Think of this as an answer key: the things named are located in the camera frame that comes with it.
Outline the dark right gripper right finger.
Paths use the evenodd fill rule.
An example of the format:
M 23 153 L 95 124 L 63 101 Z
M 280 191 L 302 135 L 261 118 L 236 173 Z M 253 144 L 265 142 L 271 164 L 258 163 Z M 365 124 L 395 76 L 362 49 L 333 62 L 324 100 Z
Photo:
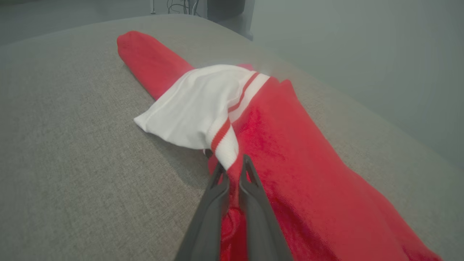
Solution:
M 293 261 L 264 187 L 248 155 L 239 175 L 239 205 L 245 213 L 249 261 Z

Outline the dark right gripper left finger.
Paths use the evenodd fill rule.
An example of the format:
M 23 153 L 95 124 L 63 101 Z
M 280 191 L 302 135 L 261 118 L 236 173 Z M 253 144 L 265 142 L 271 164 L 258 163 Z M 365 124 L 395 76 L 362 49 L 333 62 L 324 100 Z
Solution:
M 219 261 L 221 223 L 229 206 L 230 180 L 224 167 L 214 169 L 180 244 L 175 261 Z

